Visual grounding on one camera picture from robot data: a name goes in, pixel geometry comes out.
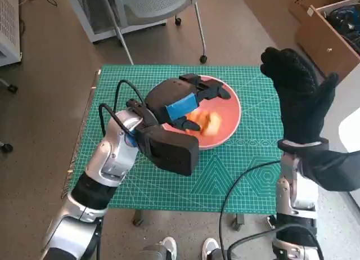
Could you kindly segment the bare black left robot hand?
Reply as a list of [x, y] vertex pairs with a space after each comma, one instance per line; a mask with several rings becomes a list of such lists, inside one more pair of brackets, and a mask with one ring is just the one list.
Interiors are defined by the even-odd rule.
[[196, 110], [202, 100], [217, 97], [231, 98], [221, 81], [202, 80], [201, 76], [191, 73], [161, 82], [147, 94], [145, 103], [159, 124], [167, 123], [182, 131], [200, 131], [200, 125], [186, 115]]

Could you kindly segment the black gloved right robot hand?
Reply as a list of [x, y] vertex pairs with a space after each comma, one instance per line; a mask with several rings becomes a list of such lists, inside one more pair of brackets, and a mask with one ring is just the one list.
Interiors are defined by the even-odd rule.
[[312, 66], [290, 48], [268, 47], [261, 61], [260, 70], [272, 80], [280, 101], [283, 139], [296, 144], [320, 141], [338, 75], [331, 73], [319, 84]]

